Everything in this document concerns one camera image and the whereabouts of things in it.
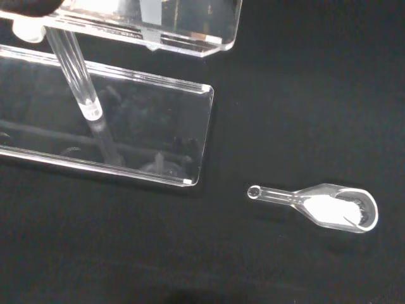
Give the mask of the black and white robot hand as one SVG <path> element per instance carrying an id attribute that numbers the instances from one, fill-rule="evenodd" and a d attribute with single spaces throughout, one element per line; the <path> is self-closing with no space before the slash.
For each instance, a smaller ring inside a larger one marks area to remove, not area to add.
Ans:
<path id="1" fill-rule="evenodd" d="M 56 11 L 63 0 L 1 0 L 1 11 L 29 17 L 43 17 Z"/>

